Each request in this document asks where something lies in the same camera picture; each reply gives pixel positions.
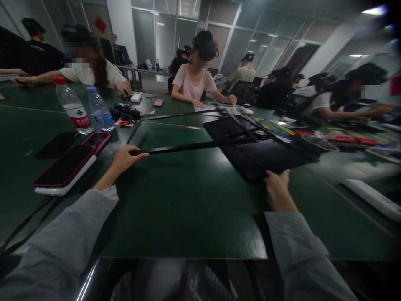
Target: white shirt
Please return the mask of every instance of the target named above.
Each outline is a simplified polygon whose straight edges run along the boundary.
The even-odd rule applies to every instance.
[[[295,95],[302,95],[302,96],[308,96],[311,97],[315,95],[316,88],[315,86],[306,86],[302,87],[299,89],[295,89],[294,94]],[[331,98],[331,92],[326,92],[318,95],[310,104],[310,106],[305,110],[303,114],[309,115],[311,114],[314,110],[320,109],[322,107],[330,107],[330,98]],[[295,102],[299,105],[300,103],[304,102],[305,98],[296,98]]]
[[[109,81],[110,88],[115,88],[118,82],[127,81],[115,65],[108,60],[106,60],[106,62],[107,80]],[[92,68],[84,67],[81,64],[75,64],[74,67],[71,68],[63,68],[60,72],[72,82],[82,83],[88,86],[93,86],[95,84],[95,75],[93,74]]]

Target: gray sleeve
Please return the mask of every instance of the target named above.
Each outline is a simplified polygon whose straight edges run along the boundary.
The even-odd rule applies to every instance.
[[[0,300],[72,300],[100,229],[117,199],[87,191],[29,242],[0,283]]]
[[[265,212],[285,300],[355,300],[300,213]]]

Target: green workbench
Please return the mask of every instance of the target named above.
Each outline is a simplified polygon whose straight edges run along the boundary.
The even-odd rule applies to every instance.
[[[90,112],[86,86],[70,84]],[[57,100],[55,86],[0,89],[0,242],[43,200],[32,182],[55,160],[34,155],[56,134],[74,131]],[[110,106],[121,102],[112,89],[99,89]],[[136,105],[155,115],[192,112],[189,103],[164,99],[154,108],[145,98]],[[256,110],[255,117],[274,118]],[[143,122],[131,144],[142,149],[210,141],[202,124],[217,117],[192,115]],[[95,130],[99,130],[91,117]],[[131,128],[112,131],[98,160],[69,193],[35,216],[13,240],[38,231],[90,189],[110,166]],[[82,143],[81,136],[76,143]],[[326,153],[318,162],[291,173],[290,192],[332,259],[390,261],[400,227],[370,208],[339,182],[366,181],[380,192],[399,186],[400,166],[358,153]],[[104,257],[271,258],[263,212],[271,210],[263,181],[249,183],[218,148],[150,156],[116,182],[120,201],[94,249]]]

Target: hand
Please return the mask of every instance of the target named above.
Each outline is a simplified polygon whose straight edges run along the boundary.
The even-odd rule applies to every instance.
[[[369,116],[369,117],[380,117],[380,116],[392,111],[393,109],[394,109],[394,106],[385,105],[385,106],[378,107],[378,108],[375,108],[373,110],[368,111],[367,112],[368,113],[367,116]]]
[[[276,175],[275,173],[272,173],[271,171],[266,171],[266,174],[268,175],[267,178],[265,178],[266,181],[266,186],[267,186],[267,192],[271,196],[277,196],[280,194],[285,194],[288,193],[288,183],[289,183],[289,174],[290,170],[287,169],[283,171],[281,175]]]
[[[35,86],[39,85],[39,80],[37,77],[13,77],[11,79],[11,81],[13,81],[16,86],[19,86],[22,88],[26,88],[26,86],[24,86],[23,84],[21,84],[19,82],[25,83],[28,87],[35,87]]]
[[[149,156],[148,153],[132,156],[129,153],[130,151],[140,151],[140,149],[134,145],[124,145],[116,152],[114,161],[110,166],[110,170],[113,171],[117,176],[126,171],[134,163]]]
[[[192,101],[192,103],[193,103],[193,105],[195,106],[195,107],[197,107],[197,108],[199,108],[199,109],[204,109],[205,108],[205,105],[202,103],[202,102],[200,102],[199,100],[193,100]]]
[[[129,96],[132,94],[131,87],[127,86],[124,84],[124,82],[118,82],[116,83],[116,88],[120,96]]]
[[[230,103],[232,105],[236,105],[237,104],[237,98],[235,97],[235,95],[231,94],[231,95],[229,95],[227,97],[224,97],[222,102]]]
[[[362,123],[362,124],[369,124],[369,122],[372,120],[371,118],[369,118],[369,117],[364,117],[364,116],[360,116],[360,117],[357,117],[356,118],[360,123]]]

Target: ceiling light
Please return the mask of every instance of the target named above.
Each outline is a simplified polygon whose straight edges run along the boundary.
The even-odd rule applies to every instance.
[[[384,14],[384,7],[383,6],[378,6],[375,8],[371,8],[369,10],[364,10],[362,13],[368,14],[368,15],[382,15]]]

